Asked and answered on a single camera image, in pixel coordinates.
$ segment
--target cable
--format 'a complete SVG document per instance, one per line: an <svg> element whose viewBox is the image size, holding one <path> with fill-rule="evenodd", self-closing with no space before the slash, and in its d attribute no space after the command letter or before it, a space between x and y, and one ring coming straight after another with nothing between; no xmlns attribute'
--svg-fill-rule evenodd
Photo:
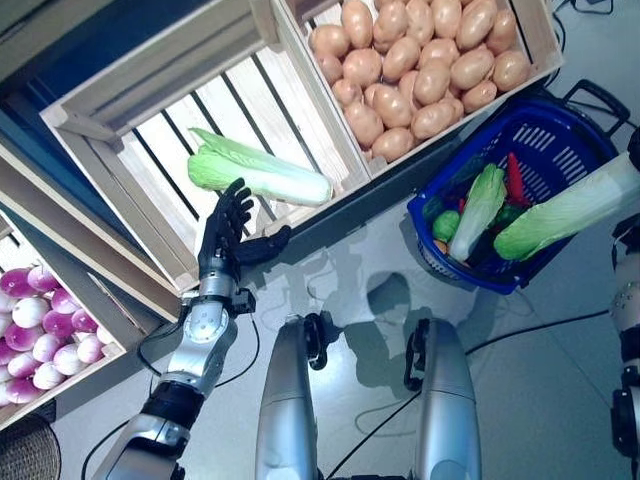
<svg viewBox="0 0 640 480"><path fill-rule="evenodd" d="M566 323L572 323L572 322L577 322L580 320L587 320L589 318L594 318L594 317L599 317L601 315L604 315L605 313L608 313L609 310L600 310L599 312L595 312L595 313L590 313L587 315L580 315L579 317L572 317L572 318L567 318L565 320L558 320L556 322L551 322L551 323L545 323L543 325L538 325L535 327L529 327L529 328L523 328L520 330L514 330L513 332L510 333L506 333L504 335L499 335L497 337L494 337L492 339L489 339L485 342L482 342L478 345L476 345L475 347L470 348L469 350L467 350L465 352L465 355L471 355L472 353L477 352L478 350L488 347L489 345L492 345L496 342L499 342L501 340L505 340L507 338L511 338L511 337L515 337L517 335L522 335L525 333L530 333L530 332L535 332L536 330L543 330L545 328L551 328L551 327L555 327L558 325L564 325ZM342 468L342 466L347 463L347 461L371 438L373 437L382 427L384 427L387 423L389 423L391 421L391 419L393 419L393 417L395 417L396 415L398 415L402 410L404 410L406 407L408 407L411 402L413 402L416 398L418 398L420 396L421 391L417 392L416 394L414 394L412 397L410 397L406 402L404 402L402 405L400 405L396 410L393 411L393 413L391 415L389 415L387 418L385 418L381 423L378 424L378 426L376 428L374 428L369 434L367 434L367 436L365 436L355 447L353 447L349 453L347 453L347 455L345 455L343 457L342 460L340 460L340 462L338 463L338 465L336 465L336 467L331 471L331 473L329 474L329 476L327 476L326 480L330 480L331 478L333 478L333 476L338 472L338 470L340 470L340 468Z"/></svg>
<svg viewBox="0 0 640 480"><path fill-rule="evenodd" d="M562 23L562 20L560 20L560 17L558 17L558 15L556 14L558 9L556 9L556 11L553 12L552 18L556 21L556 23L560 27L560 32L562 33L562 37L560 37L558 32L555 32L555 34L556 34L556 38L558 39L558 43L560 44L560 51L564 53L564 49L567 46L567 30L564 28L564 24ZM556 80L556 78L558 78L558 75L560 75L560 69L557 69L555 72L553 72L549 76L547 81L544 83L545 88L549 87Z"/></svg>
<svg viewBox="0 0 640 480"><path fill-rule="evenodd" d="M537 325L535 327L529 327L529 328L523 328L521 330L515 330L513 332L510 333L505 333L503 335L498 335L497 337L491 338L485 342L482 342L478 345L476 345L475 347L470 348L469 350L467 350L465 353L465 355L471 355L472 353L477 352L478 350L488 347L489 345L492 345L496 342L499 342L501 340L505 340L507 338L511 338L511 337L515 337L517 335L522 335L524 333L529 333L529 332L535 332L537 330L544 330L545 328L550 328L550 327L557 327L558 325L564 325L566 323L572 323L572 322L577 322L580 320L588 320L590 318L595 318L595 317L599 317L601 315L604 315L606 313L609 313L609 310L600 310L599 312L595 312L595 313L589 313L587 315L580 315L579 317L573 317L573 318L567 318L566 320L558 320L557 322L551 322L551 323L544 323L542 325Z"/></svg>
<svg viewBox="0 0 640 480"><path fill-rule="evenodd" d="M616 117L617 118L617 115L614 112L612 112L608 108L601 107L599 105L593 105L592 103L586 103L586 102L579 102L577 100L569 100L567 103L570 103L570 104L576 105L576 106L580 106L580 107L590 108L592 110L597 110L598 112L607 113L607 114L611 115L612 117ZM624 123L626 123L627 125L629 125L633 129L637 129L638 128L638 125L633 123L631 120L625 120Z"/></svg>
<svg viewBox="0 0 640 480"><path fill-rule="evenodd" d="M180 307L180 315L178 316L178 321L176 323L171 325L165 332L157 333L164 326L164 325L160 325L148 337L145 337L138 344L136 348L136 356L138 357L138 360L140 360L140 363L142 363L142 365L151 373L153 373L156 377L159 377L162 374L158 369L156 369L153 365L151 365L151 362L147 360L147 357L144 356L144 353L142 352L142 347L149 342L155 342L163 338L167 338L173 335L174 333L176 333L184 325L184 322L187 318L188 313L189 313L189 306L182 304L182 306Z"/></svg>
<svg viewBox="0 0 640 480"><path fill-rule="evenodd" d="M82 463L82 472L80 473L80 478L82 480L86 480L87 478L87 466L89 465L89 460L91 460L91 457L93 457L94 453L96 453L96 451L104 444L104 442L106 442L107 440L109 440L109 438L111 438L113 436L113 434L115 434L118 430L121 430L122 428L124 428L124 426L129 423L129 420L126 420L124 422L122 422L120 425L118 425L116 428L114 428L113 430L111 430L109 433L107 433L102 440L100 440L98 443L96 443L94 445L94 447L91 449L91 451L89 452L89 454L85 457L84 462Z"/></svg>
<svg viewBox="0 0 640 480"><path fill-rule="evenodd" d="M238 378L243 376L245 373L247 373L249 370L251 370L251 367L253 367L255 365L256 361L258 360L258 356L260 355L260 334L258 333L258 326L256 325L256 322L253 319L253 313L251 314L251 326L253 327L253 332L256 334L256 353L254 353L253 358L251 359L251 362L249 362L249 365L247 365L244 368L244 370L242 370L240 373L234 375L233 377L229 378L228 380L225 380L224 382L218 383L215 386L215 388L223 387L223 386L227 385L228 383L231 383L234 380L237 380Z"/></svg>
<svg viewBox="0 0 640 480"><path fill-rule="evenodd" d="M326 480L331 480L333 476L338 472L338 470L340 470L340 468L342 468L342 466L345 463L347 463L347 461L360 449L360 447L362 447L362 445L364 445L367 442L367 440L373 437L378 432L378 430L380 430L387 423L389 423L393 419L393 417L395 417L402 410L408 407L409 404L411 404L411 402L413 402L416 398L420 396L420 393L421 392L414 393L411 397L409 397L409 399L406 402L404 402L402 405L396 408L391 415L389 415L382 423L380 423L376 428L374 428L366 437L360 440L360 442L355 447L353 447L351 451L347 453L347 455L345 455L345 457L342 460L340 460L340 463L338 463L338 465L336 465L335 468L331 470L331 473L327 476Z"/></svg>
<svg viewBox="0 0 640 480"><path fill-rule="evenodd" d="M593 10L593 9L585 10L582 8L578 8L577 0L570 0L569 3L573 7L573 9L579 13L587 13L589 15L606 15L606 16L611 15L613 13L613 0L609 1L609 10Z"/></svg>

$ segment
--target gray floor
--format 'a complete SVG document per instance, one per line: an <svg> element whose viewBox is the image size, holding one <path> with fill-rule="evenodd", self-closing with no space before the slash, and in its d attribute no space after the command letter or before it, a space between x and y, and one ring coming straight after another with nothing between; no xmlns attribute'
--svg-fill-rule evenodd
<svg viewBox="0 0 640 480"><path fill-rule="evenodd" d="M564 93L590 78L613 92L640 120L640 3L616 2L611 17L560 12L567 28L567 66L553 86ZM626 146L629 128L616 135ZM312 372L320 468L327 473L408 396L403 352L415 321L428 316L458 325L465 346L523 326L606 308L613 293L610 232L620 218L580 234L522 292L502 297L439 282L421 267L405 203L396 205L331 248L296 265L279 265L254 285L262 341L256 367L221 388L203 408L182 460L189 479L252 477L259 399L271 345L286 314L331 312L342 335L329 363ZM248 318L223 377L251 359ZM532 333L471 357L487 479L626 479L629 463L610 440L611 392L618 386L618 340L607 317ZM162 365L166 358L158 362ZM59 419L64 479L113 426L136 413L149 374L139 372ZM407 474L417 404L372 438L341 475ZM98 453L99 460L104 452Z"/></svg>

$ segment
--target wooden slat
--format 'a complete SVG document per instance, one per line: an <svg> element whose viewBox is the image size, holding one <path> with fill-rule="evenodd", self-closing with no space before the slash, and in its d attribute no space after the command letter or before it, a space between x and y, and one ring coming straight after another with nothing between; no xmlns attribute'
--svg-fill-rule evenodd
<svg viewBox="0 0 640 480"><path fill-rule="evenodd" d="M337 189L341 189L341 182L347 178L349 171L288 55L267 48L257 55L269 78L277 86L282 101L307 142L320 171L334 181Z"/></svg>
<svg viewBox="0 0 640 480"><path fill-rule="evenodd" d="M369 177L360 158L360 148L351 134L342 112L332 99L331 90L320 73L318 66L306 43L302 32L296 24L284 0L272 2L274 15L278 22L278 36L292 63L300 75L307 92L316 105L316 109L323 119L324 125L331 133L334 144L342 161L347 166L350 175L343 182L345 189L358 185Z"/></svg>
<svg viewBox="0 0 640 480"><path fill-rule="evenodd" d="M210 1L60 103L124 134L263 45L248 1Z"/></svg>
<svg viewBox="0 0 640 480"><path fill-rule="evenodd" d="M22 28L0 43L0 81L113 1L56 0L42 8ZM11 2L15 3L22 3L26 7L36 2Z"/></svg>
<svg viewBox="0 0 640 480"><path fill-rule="evenodd" d="M174 288L179 291L182 285L190 285L193 281L190 276L197 271L192 253L115 152L97 140L64 130L54 129L53 132Z"/></svg>
<svg viewBox="0 0 640 480"><path fill-rule="evenodd" d="M105 239L52 202L2 157L0 171L0 202L158 315L176 321L179 302L175 293L143 275Z"/></svg>
<svg viewBox="0 0 640 480"><path fill-rule="evenodd" d="M24 176L36 188L49 197L51 202L60 205L64 211L78 219L78 221L80 221L91 232L104 239L136 268L148 275L163 288L169 290L173 289L169 281L148 257L133 248L128 240L122 238L119 233L89 212L82 204L72 200L72 198L60 189L48 175L42 172L9 140L2 136L0 136L0 156L5 162L16 169L20 175Z"/></svg>

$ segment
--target plastic basket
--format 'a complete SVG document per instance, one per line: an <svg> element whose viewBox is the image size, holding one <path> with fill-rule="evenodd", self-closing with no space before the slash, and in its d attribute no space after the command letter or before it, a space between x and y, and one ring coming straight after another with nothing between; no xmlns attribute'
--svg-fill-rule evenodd
<svg viewBox="0 0 640 480"><path fill-rule="evenodd" d="M606 133L589 117L568 106L585 90L609 106L618 122ZM430 270L451 280L509 294L524 287L570 241L557 242L525 262L487 255L473 269L444 255L434 244L431 225L448 208L457 208L475 177L488 163L506 168L513 152L522 171L525 194L541 203L617 155L609 137L629 118L629 110L611 94L581 80L561 100L522 94L509 100L456 150L448 165L409 202L418 248Z"/></svg>

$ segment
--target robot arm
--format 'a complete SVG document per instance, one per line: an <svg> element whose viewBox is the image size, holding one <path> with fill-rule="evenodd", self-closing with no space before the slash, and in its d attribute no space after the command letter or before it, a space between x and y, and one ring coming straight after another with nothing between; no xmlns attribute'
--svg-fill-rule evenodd
<svg viewBox="0 0 640 480"><path fill-rule="evenodd" d="M640 170L640 129L629 142L629 159ZM635 475L640 460L640 213L618 224L613 237L616 295L611 317L620 335L623 369L622 388L613 392L611 426L613 444L631 458ZM619 263L618 243L626 246Z"/></svg>
<svg viewBox="0 0 640 480"><path fill-rule="evenodd" d="M183 338L167 371L141 412L133 417L98 468L94 479L184 478L177 461L200 408L220 378L236 339L236 316L255 311L255 299L238 289L240 267L275 258L289 240L283 227L272 237L240 243L250 219L251 192L236 180L207 219L198 255L200 287L183 303Z"/></svg>

